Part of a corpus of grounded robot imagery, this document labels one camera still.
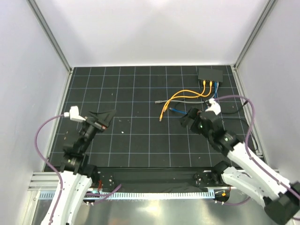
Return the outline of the black network switch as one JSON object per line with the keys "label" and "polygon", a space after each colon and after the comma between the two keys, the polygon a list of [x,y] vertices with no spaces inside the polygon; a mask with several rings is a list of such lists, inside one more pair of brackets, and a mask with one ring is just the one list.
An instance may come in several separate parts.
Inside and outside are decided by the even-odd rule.
{"label": "black network switch", "polygon": [[223,71],[221,70],[199,67],[197,69],[197,75],[200,81],[223,82]]}

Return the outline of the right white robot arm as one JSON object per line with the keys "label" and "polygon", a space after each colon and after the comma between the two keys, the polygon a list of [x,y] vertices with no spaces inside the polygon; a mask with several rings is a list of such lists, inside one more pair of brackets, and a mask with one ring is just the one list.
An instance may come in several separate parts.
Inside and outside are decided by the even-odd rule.
{"label": "right white robot arm", "polygon": [[210,109],[204,112],[191,108],[180,118],[191,132],[203,135],[214,150],[244,169],[240,172],[221,161],[212,168],[211,180],[221,186],[227,184],[244,192],[261,205],[271,220],[285,225],[300,210],[300,183],[290,182],[265,164],[248,149],[245,141],[223,128],[222,120]]}

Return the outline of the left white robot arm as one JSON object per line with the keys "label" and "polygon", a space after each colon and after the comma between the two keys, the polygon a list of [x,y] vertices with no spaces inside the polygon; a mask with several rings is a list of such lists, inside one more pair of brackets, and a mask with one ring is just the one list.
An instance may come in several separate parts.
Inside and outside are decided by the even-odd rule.
{"label": "left white robot arm", "polygon": [[82,117],[77,106],[70,107],[61,114],[63,118],[79,122],[82,127],[78,134],[67,139],[63,146],[63,159],[57,170],[49,161],[46,164],[58,175],[58,184],[43,225],[72,225],[89,188],[98,185],[98,168],[88,164],[86,150],[97,133],[109,128],[116,110],[91,112],[89,117]]}

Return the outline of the black grid mat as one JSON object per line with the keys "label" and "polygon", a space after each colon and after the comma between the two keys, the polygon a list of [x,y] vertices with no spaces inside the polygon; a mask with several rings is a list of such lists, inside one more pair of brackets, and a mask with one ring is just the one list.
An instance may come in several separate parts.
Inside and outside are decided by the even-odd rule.
{"label": "black grid mat", "polygon": [[225,157],[207,140],[179,123],[191,107],[205,109],[198,99],[170,103],[163,100],[186,89],[205,90],[208,97],[238,94],[229,65],[209,66],[223,71],[215,88],[198,80],[198,66],[76,67],[62,110],[79,107],[80,114],[116,109],[110,127],[96,135],[87,149],[89,163],[99,167],[210,167]]}

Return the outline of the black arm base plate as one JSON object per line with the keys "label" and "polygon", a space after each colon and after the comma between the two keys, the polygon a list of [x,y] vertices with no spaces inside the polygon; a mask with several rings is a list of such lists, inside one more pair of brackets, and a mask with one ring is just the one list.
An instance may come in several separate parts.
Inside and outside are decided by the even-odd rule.
{"label": "black arm base plate", "polygon": [[123,193],[191,193],[209,188],[228,188],[217,181],[212,167],[96,167],[79,172],[92,178],[93,188]]}

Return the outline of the aluminium front rail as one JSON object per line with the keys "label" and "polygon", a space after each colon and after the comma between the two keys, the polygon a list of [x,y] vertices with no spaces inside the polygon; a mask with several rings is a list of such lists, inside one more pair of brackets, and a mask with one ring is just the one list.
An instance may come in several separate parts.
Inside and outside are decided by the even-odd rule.
{"label": "aluminium front rail", "polygon": [[[233,169],[235,169],[234,167],[228,167],[228,169],[231,169],[230,171],[234,171]],[[267,184],[267,181],[270,182],[275,182],[275,184],[277,184],[276,181],[274,181],[269,175],[267,175],[265,172],[260,171],[258,172],[257,175],[255,175],[253,172],[250,174],[250,172],[245,172],[243,170],[237,170],[238,172],[240,172],[241,174],[245,174],[245,175],[235,175],[234,177],[236,177],[237,179],[239,179],[240,181],[243,179],[248,178],[248,176],[250,176],[250,178],[254,179],[254,181],[256,182],[261,182],[262,184]],[[214,175],[216,175],[217,177],[217,181],[222,181],[225,183],[225,181],[222,180],[220,173],[221,172],[216,172],[213,171],[212,172]],[[30,188],[31,189],[38,189],[41,188],[43,190],[55,190],[56,186],[58,184],[59,178],[57,173],[55,172],[34,172],[30,181]]]}

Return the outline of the left aluminium frame post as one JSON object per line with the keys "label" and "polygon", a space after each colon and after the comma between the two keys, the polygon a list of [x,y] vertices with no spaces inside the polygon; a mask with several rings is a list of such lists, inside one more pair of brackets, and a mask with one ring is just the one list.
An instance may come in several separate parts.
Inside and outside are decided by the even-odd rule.
{"label": "left aluminium frame post", "polygon": [[61,47],[59,46],[51,28],[49,27],[45,17],[43,16],[37,2],[35,0],[26,0],[29,7],[31,8],[33,14],[35,15],[36,19],[38,20],[41,28],[43,29],[44,33],[46,34],[48,40],[50,41],[51,45],[53,46],[55,52],[57,53],[59,59],[61,60],[62,64],[64,65],[65,69],[68,73],[71,73],[72,67],[70,66],[68,60],[66,59]]}

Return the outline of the aluminium frame post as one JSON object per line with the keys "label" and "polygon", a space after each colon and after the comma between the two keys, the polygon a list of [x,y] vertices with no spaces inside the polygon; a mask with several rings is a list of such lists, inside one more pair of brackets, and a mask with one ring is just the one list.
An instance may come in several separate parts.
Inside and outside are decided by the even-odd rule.
{"label": "aluminium frame post", "polygon": [[55,52],[57,53],[59,59],[61,60],[62,64],[64,65],[65,69],[68,73],[71,73],[72,67],[70,66],[68,60],[66,59],[61,47],[59,46],[51,28],[49,27],[45,17],[43,16],[37,2],[35,0],[26,0],[29,7],[31,8],[33,14],[35,15],[36,19],[38,20],[41,28],[43,29],[44,33],[46,34],[48,40],[50,41],[51,45],[53,46]]}
{"label": "aluminium frame post", "polygon": [[248,53],[251,45],[257,38],[259,32],[261,31],[262,27],[264,26],[265,22],[267,21],[268,17],[270,16],[273,8],[275,7],[277,0],[268,0],[265,7],[263,8],[260,16],[258,17],[257,22],[255,23],[254,28],[252,29],[248,39],[246,40],[239,56],[237,57],[236,62],[233,65],[235,70],[241,65],[243,59],[245,58],[246,54]]}

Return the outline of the right aluminium frame post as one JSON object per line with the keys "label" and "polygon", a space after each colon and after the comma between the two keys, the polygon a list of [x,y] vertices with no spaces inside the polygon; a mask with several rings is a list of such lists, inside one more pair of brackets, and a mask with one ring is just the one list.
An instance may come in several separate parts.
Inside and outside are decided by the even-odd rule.
{"label": "right aluminium frame post", "polygon": [[263,8],[260,16],[258,17],[257,22],[255,23],[254,28],[252,29],[248,39],[246,40],[239,56],[237,57],[236,62],[233,65],[235,70],[241,65],[243,59],[245,58],[246,54],[248,53],[251,45],[257,38],[259,32],[261,31],[262,27],[264,26],[265,22],[267,21],[268,17],[270,16],[273,8],[275,7],[277,0],[268,0],[265,7]]}

